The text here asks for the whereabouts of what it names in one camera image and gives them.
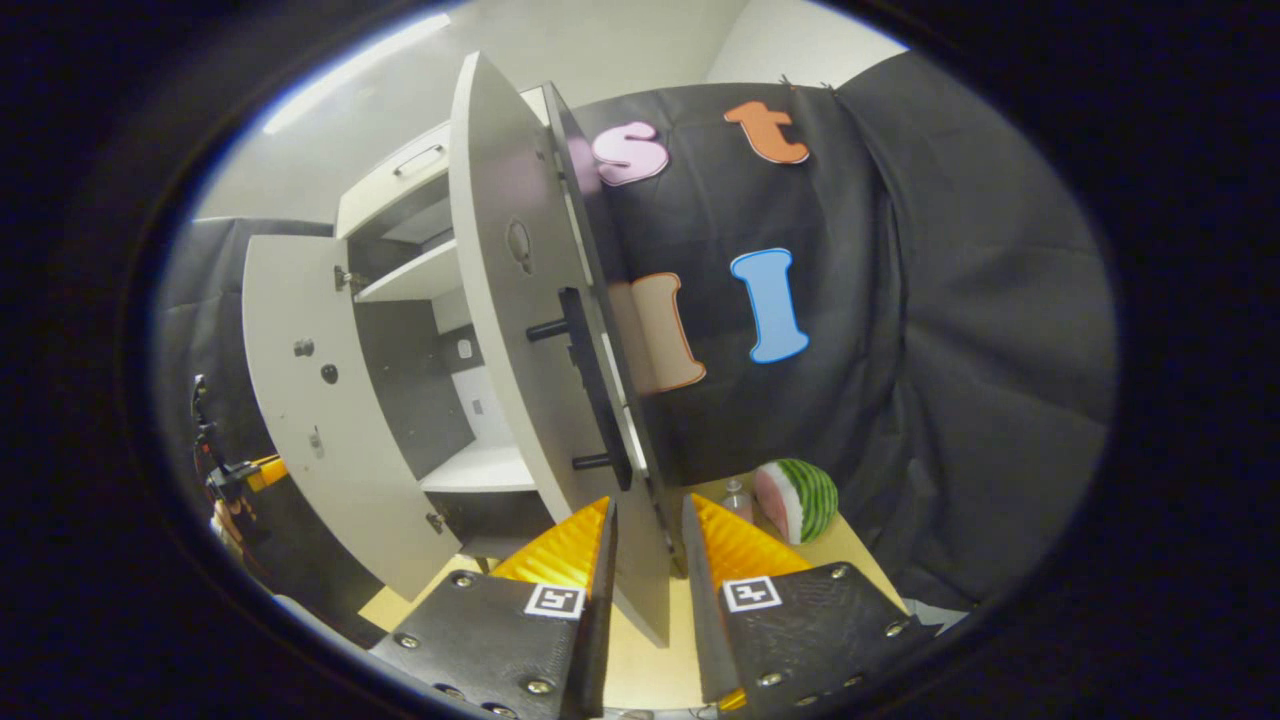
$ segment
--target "open cabinet door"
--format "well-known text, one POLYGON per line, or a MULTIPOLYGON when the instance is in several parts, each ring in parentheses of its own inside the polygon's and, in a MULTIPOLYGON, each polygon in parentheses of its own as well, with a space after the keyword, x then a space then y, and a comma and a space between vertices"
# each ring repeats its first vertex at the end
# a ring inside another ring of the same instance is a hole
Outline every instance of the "open cabinet door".
POLYGON ((271 442, 316 515, 370 573, 412 600, 460 543, 392 436, 356 333, 351 286, 338 287, 335 266, 347 268, 343 240, 250 238, 241 299, 250 378, 271 442), (294 352, 306 340, 312 351, 294 352))
POLYGON ((526 331, 564 316, 577 291, 600 357, 604 332, 575 238, 550 129, 480 54, 467 56, 451 118, 449 202, 462 286, 498 401, 548 511, 558 523, 602 496, 618 512, 614 602, 666 646, 671 560, 646 483, 622 491, 613 468, 573 468, 605 437, 568 352, 570 336, 526 331))

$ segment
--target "toy watermelon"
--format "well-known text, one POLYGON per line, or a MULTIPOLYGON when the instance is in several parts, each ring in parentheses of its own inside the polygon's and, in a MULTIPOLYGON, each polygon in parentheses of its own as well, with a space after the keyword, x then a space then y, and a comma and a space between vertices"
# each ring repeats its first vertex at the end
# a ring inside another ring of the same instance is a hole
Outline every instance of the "toy watermelon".
POLYGON ((804 460, 792 459, 756 468, 755 498, 791 544, 803 544, 820 536, 840 502, 831 475, 804 460))

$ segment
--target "blue letter i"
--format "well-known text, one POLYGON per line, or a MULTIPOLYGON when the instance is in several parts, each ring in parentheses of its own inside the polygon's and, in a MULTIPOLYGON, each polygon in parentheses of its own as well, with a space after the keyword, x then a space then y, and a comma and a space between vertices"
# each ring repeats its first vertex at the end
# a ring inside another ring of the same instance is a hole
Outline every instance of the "blue letter i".
POLYGON ((787 268, 791 252, 771 247, 737 256, 728 264, 728 272, 746 283, 755 314, 755 347, 751 360, 765 364, 786 360, 809 347, 809 336, 796 327, 796 310, 791 304, 791 286, 787 268))

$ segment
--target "white wall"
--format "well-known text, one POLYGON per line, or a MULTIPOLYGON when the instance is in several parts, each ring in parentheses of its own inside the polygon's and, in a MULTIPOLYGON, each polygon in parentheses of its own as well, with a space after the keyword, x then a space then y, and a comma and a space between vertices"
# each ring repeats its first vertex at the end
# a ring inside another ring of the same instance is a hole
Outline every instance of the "white wall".
POLYGON ((838 87, 906 50, 849 15, 804 0, 751 0, 705 82, 822 82, 838 87))
POLYGON ((379 160, 448 119, 462 58, 481 50, 517 88, 552 81, 570 106, 699 83, 746 0, 476 0, 451 24, 340 86, 275 135, 250 128, 196 217, 333 222, 379 160))

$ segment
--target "foam letter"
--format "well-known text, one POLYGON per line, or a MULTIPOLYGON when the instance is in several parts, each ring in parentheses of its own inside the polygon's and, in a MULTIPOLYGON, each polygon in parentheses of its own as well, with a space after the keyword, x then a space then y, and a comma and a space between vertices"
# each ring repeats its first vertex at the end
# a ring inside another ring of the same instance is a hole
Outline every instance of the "foam letter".
POLYGON ((644 328, 658 392, 691 386, 707 377, 707 365, 694 360, 685 338, 685 325, 676 306, 678 290, 676 273, 655 273, 631 283, 631 299, 644 328))
POLYGON ((724 119, 742 126, 742 132, 746 133, 746 141, 751 143, 751 150, 771 163, 794 165, 804 163, 809 158, 809 146, 803 142, 787 142, 778 128, 778 126, 790 126, 791 115, 771 113, 768 106, 759 100, 751 100, 733 108, 724 113, 724 119))
POLYGON ((777 363, 809 347, 809 336, 796 327, 796 311, 791 304, 791 286, 787 268, 791 252, 771 247, 737 256, 728 264, 728 272, 746 283, 755 314, 755 347, 751 360, 759 364, 777 363))
POLYGON ((667 167, 667 149, 657 142, 658 131, 649 123, 627 123, 609 128, 595 136, 591 154, 605 163, 598 172, 608 184, 626 184, 637 179, 652 178, 667 167))

